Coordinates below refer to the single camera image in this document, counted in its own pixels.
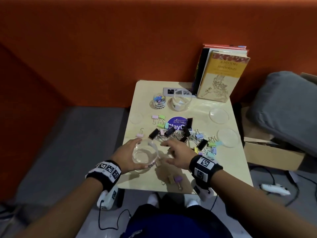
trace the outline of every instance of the right hand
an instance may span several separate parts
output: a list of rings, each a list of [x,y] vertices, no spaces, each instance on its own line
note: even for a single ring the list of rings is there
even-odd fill
[[[192,158],[197,155],[185,143],[174,138],[162,142],[161,146],[169,146],[168,151],[174,157],[174,159],[168,158],[165,161],[181,169],[189,169]]]

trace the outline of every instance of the book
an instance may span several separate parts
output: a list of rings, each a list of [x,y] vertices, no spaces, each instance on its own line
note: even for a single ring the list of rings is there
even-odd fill
[[[197,97],[226,102],[250,58],[247,54],[212,51],[205,67]]]
[[[217,44],[204,44],[203,49],[200,53],[199,61],[196,67],[196,72],[194,75],[194,81],[192,83],[191,93],[197,96],[201,80],[205,68],[207,66],[208,59],[212,51],[226,51],[231,53],[242,53],[248,54],[246,46],[232,46],[232,45],[217,45]]]

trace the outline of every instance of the white sock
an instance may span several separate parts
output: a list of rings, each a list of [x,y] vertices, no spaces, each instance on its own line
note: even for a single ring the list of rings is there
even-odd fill
[[[189,200],[187,205],[186,205],[186,208],[191,207],[193,205],[200,205],[200,204],[198,204],[198,202],[196,200]]]
[[[153,205],[155,207],[159,207],[159,200],[156,196],[156,194],[150,194],[149,198],[147,199],[147,203],[150,205]]]

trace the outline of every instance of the floor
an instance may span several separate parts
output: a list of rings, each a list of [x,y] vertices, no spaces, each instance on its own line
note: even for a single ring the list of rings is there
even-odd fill
[[[93,128],[93,132],[85,134],[85,140],[82,138],[79,140],[81,142],[81,147],[82,150],[80,150],[79,147],[76,147],[77,152],[80,152],[81,154],[83,152],[88,152],[90,153],[91,151],[85,147],[85,144],[87,143],[88,146],[91,145],[92,140],[95,138],[95,135],[98,135],[102,137],[102,139],[106,140],[107,136],[104,135],[104,132],[107,132],[106,130],[96,130],[95,127],[103,127],[105,128],[107,125],[101,125],[104,120],[106,120],[106,123],[112,122],[112,120],[122,120],[121,122],[118,122],[117,125],[120,126],[120,128],[117,128],[117,134],[115,135],[116,137],[114,138],[114,141],[112,146],[118,146],[118,144],[122,141],[121,139],[123,138],[124,135],[124,123],[127,122],[127,115],[128,112],[125,111],[119,111],[119,110],[114,110],[111,109],[112,113],[116,113],[115,117],[110,117],[107,112],[103,108],[87,108],[87,107],[77,107],[77,108],[72,108],[71,110],[68,110],[67,117],[63,116],[63,125],[60,125],[60,121],[57,122],[58,128],[53,128],[52,133],[54,133],[53,141],[50,141],[53,143],[53,145],[46,145],[45,150],[40,152],[40,157],[38,159],[41,159],[42,156],[48,157],[52,153],[55,155],[58,155],[60,152],[61,157],[63,157],[63,150],[59,150],[61,145],[65,146],[65,142],[67,140],[72,140],[72,142],[76,142],[76,138],[72,136],[73,131],[77,129],[82,128],[85,132],[87,130]],[[94,151],[96,155],[104,155],[104,150],[95,150]],[[69,154],[75,155],[73,151],[68,151],[65,155],[69,156]],[[295,188],[289,183],[287,180],[286,176],[283,174],[282,171],[280,170],[275,170],[275,169],[269,169],[271,173],[273,174],[275,178],[275,182],[278,184],[283,185],[284,187],[288,188],[291,192],[291,196],[276,196],[276,195],[269,195],[269,198],[273,199],[275,202],[281,203],[281,204],[286,204],[289,200],[293,198],[295,195]],[[267,173],[267,171],[261,170],[261,169],[254,169],[251,172],[251,177],[252,181],[254,184],[255,188],[259,187],[259,184],[261,183],[266,183],[266,184],[271,184],[272,183],[272,177]],[[298,174],[301,174],[309,179],[312,179],[314,181],[317,181],[317,162],[314,159],[310,160],[304,160],[303,164],[300,167],[300,170],[297,171]],[[300,194],[299,198],[291,204],[288,209],[292,210],[293,212],[297,213],[298,215],[302,216],[303,219],[307,220],[308,222],[314,224],[317,226],[317,202],[314,197],[314,192],[315,192],[315,185],[312,184],[311,182],[307,180],[303,180],[302,178],[299,179],[299,189],[300,189]],[[139,191],[139,190],[126,190],[125,192],[125,197],[123,201],[123,206],[120,209],[114,210],[114,211],[102,211],[101,212],[101,227],[115,227],[117,223],[117,218],[121,211],[124,209],[129,209],[131,214],[133,214],[137,207],[139,205],[145,204],[147,201],[147,198],[151,192],[147,191]],[[197,199],[198,197],[196,195],[186,195],[185,199]],[[214,202],[215,198],[213,197],[212,199],[202,202],[202,206],[204,208],[210,209],[212,207],[212,204]],[[28,204],[25,206],[25,214],[30,220],[36,220],[38,217],[43,215],[46,211],[48,210],[48,206],[45,205],[31,205]],[[222,202],[222,200],[218,197],[217,201],[215,203],[214,208],[212,209],[212,212],[214,212],[218,218],[228,227],[230,232],[232,233],[233,237],[250,237],[248,233],[243,229],[243,227],[237,222],[236,220],[230,218],[227,216],[226,211],[225,211],[225,205]],[[85,223],[83,224],[80,232],[77,235],[77,238],[86,238],[86,237],[91,237],[91,238],[103,238],[103,237],[113,237],[113,238],[118,238],[126,228],[126,225],[128,223],[128,213],[123,213],[120,220],[119,220],[119,229],[118,230],[104,230],[101,231],[98,228],[98,209],[97,207],[93,208]],[[7,224],[8,221],[1,221],[0,220],[0,234]],[[18,231],[23,229],[24,226],[20,224],[19,222],[13,220],[12,225],[9,227],[6,235],[4,236],[5,238],[13,237],[14,234],[16,234]]]

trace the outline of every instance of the wristband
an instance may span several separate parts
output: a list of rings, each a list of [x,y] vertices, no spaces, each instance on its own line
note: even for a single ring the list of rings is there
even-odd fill
[[[86,178],[92,177],[99,180],[103,186],[103,191],[110,190],[114,187],[121,176],[119,165],[112,161],[106,160],[96,165],[96,167],[88,172]]]
[[[202,155],[196,155],[192,158],[189,165],[189,170],[196,179],[196,183],[204,189],[210,187],[210,180],[213,174],[221,169],[223,167],[216,160],[211,160]]]

